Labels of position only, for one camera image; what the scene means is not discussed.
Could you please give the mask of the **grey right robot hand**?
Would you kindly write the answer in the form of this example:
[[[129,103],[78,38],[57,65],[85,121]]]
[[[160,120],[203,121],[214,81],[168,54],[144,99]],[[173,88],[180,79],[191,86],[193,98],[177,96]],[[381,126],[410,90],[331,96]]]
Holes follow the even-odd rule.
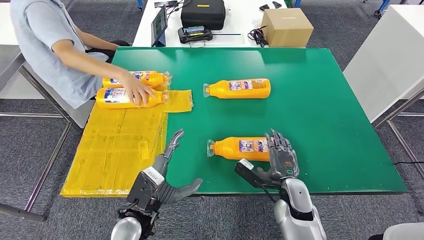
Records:
[[[272,136],[264,133],[268,146],[269,170],[264,171],[261,167],[256,169],[257,174],[264,179],[282,180],[285,178],[297,178],[299,165],[296,151],[290,141],[280,132],[270,129]]]

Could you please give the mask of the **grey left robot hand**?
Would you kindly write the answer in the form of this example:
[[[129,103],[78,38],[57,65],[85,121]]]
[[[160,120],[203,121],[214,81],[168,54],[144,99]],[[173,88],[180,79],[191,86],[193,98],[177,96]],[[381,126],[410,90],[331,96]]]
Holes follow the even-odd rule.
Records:
[[[162,205],[173,204],[196,193],[200,185],[203,183],[201,178],[196,178],[190,185],[174,187],[170,185],[166,179],[168,164],[175,149],[179,146],[179,140],[183,137],[183,135],[184,130],[182,128],[176,131],[169,143],[166,145],[164,152],[155,158],[152,165],[152,167],[164,177],[164,182],[159,185],[158,189],[153,194],[153,198],[159,201]]]

